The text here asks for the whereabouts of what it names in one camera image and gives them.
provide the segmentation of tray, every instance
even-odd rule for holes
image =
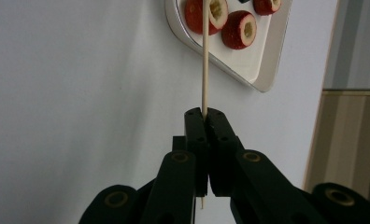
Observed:
[[[209,60],[238,81],[256,90],[269,91],[273,85],[291,0],[282,0],[278,12],[272,16],[255,13],[252,0],[241,4],[227,0],[229,13],[237,10],[251,12],[257,21],[257,35],[251,46],[241,50],[228,49],[221,41],[221,32],[209,38]],[[186,0],[165,0],[165,14],[176,37],[196,52],[203,54],[203,37],[188,29],[184,17]]]

